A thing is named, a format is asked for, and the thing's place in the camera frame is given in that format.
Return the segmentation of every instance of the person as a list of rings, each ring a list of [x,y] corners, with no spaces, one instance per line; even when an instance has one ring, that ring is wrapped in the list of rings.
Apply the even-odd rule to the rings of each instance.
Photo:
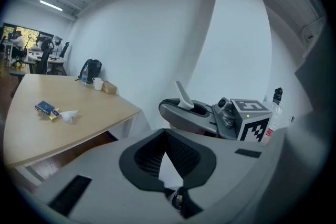
[[[52,39],[54,43],[54,49],[51,52],[50,56],[51,57],[58,57],[61,53],[62,53],[62,39],[58,36],[54,36],[54,38]]]
[[[15,63],[16,58],[20,56],[20,51],[23,48],[23,36],[21,31],[16,31],[16,38],[10,39],[9,41],[13,42],[13,49],[12,49],[12,61],[10,64]]]

